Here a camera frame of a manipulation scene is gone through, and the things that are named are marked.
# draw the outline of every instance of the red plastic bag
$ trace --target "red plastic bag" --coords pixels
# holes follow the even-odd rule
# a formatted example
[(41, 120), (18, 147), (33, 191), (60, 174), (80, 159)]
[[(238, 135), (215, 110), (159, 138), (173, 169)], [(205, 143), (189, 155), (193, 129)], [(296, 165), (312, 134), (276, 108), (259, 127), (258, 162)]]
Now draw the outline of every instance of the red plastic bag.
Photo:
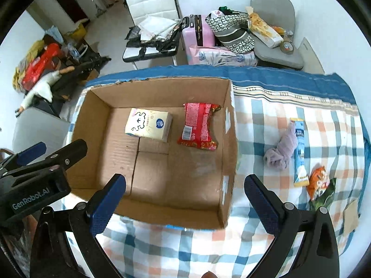
[(42, 72), (45, 69), (55, 70), (57, 64), (53, 63), (53, 57), (62, 56), (62, 52), (56, 43), (48, 45), (46, 51), (38, 58), (36, 58), (26, 69), (25, 77), (21, 84), (22, 87), (29, 91), (38, 82)]
[(210, 135), (211, 115), (220, 105), (211, 103), (186, 103), (185, 125), (178, 144), (201, 149), (216, 150), (217, 143)]

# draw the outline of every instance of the lavender towel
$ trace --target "lavender towel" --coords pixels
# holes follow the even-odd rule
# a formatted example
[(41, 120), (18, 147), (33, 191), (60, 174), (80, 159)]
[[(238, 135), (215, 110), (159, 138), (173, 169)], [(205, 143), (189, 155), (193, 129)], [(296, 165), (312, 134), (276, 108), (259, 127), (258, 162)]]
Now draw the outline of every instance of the lavender towel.
[(290, 158), (297, 147), (297, 138), (295, 135), (295, 124), (290, 122), (287, 130), (282, 135), (276, 148), (270, 148), (264, 155), (264, 160), (270, 167), (275, 167), (279, 170), (285, 169), (289, 163)]

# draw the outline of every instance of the yellow cloth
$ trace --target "yellow cloth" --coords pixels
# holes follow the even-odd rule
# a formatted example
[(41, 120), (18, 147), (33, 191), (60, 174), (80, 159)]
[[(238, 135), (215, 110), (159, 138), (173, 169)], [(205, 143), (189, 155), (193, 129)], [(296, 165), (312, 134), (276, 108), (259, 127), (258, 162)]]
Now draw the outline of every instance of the yellow cloth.
[(44, 41), (43, 40), (39, 40), (39, 41), (34, 42), (34, 44), (28, 50), (28, 52), (27, 52), (27, 54), (24, 58), (26, 60), (25, 69), (23, 71), (20, 71), (19, 66), (16, 67), (16, 71), (13, 75), (13, 88), (16, 91), (21, 90), (20, 83), (22, 82), (23, 78), (25, 77), (25, 73), (26, 73), (26, 69), (27, 69), (28, 65), (37, 57), (37, 55), (39, 54), (40, 51), (42, 51), (42, 49), (44, 49)]

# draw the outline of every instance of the gray chair backrest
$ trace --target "gray chair backrest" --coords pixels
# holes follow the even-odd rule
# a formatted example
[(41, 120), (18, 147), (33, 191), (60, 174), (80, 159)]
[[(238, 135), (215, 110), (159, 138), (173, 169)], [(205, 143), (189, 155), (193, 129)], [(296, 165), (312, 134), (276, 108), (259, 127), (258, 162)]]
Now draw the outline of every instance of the gray chair backrest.
[(290, 0), (251, 0), (250, 6), (268, 25), (295, 32), (295, 9)]

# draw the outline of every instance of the checkered tablecloth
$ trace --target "checkered tablecloth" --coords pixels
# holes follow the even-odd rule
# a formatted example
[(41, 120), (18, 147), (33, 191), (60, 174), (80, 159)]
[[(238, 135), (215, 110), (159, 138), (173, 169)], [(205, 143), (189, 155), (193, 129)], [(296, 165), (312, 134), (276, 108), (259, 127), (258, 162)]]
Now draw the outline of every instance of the checkered tablecloth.
[[(74, 118), (86, 92), (79, 99)], [(263, 162), (267, 149), (276, 146), (289, 118), (305, 120), (305, 167), (308, 173), (324, 165), (337, 178), (334, 202), (329, 208), (339, 253), (347, 244), (343, 211), (361, 193), (365, 170), (364, 139), (356, 105), (261, 87), (233, 86), (239, 158), (228, 226), (220, 231), (193, 231), (155, 226), (113, 215), (103, 234), (97, 235), (107, 255), (124, 277), (199, 278), (212, 271), (219, 278), (246, 277), (273, 240), (268, 235), (243, 190), (244, 178), (256, 174), (283, 202), (308, 209), (306, 188), (293, 185), (294, 160), (284, 171)], [(80, 199), (69, 195), (67, 209)], [(72, 234), (70, 242), (76, 246)], [(299, 249), (302, 234), (279, 275), (286, 273)]]

